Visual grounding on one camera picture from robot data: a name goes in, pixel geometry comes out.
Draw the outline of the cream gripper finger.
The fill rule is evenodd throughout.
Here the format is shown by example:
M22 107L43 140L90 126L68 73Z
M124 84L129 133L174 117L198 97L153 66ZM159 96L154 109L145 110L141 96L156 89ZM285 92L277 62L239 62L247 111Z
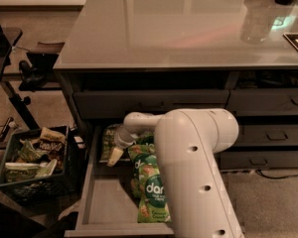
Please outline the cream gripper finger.
M109 156L109 160L107 162L107 165L109 167L113 167L120 160L120 158L122 157L123 153L124 153L124 150L121 149L120 147L113 147L111 149L111 152L110 152L110 156Z

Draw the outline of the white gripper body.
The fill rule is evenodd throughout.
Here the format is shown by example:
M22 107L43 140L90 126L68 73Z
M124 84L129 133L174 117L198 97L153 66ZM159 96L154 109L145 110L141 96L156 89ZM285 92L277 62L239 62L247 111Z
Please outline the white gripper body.
M114 143L121 149L130 147L136 140L138 135L129 132L124 125L119 125L114 133Z

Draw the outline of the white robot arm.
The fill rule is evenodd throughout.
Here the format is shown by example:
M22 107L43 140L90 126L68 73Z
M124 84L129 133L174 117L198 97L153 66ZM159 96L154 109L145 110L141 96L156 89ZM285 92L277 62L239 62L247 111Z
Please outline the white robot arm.
M149 131L175 237L244 238L215 159L237 139L234 116L220 108L132 112L115 131L115 147L125 149Z

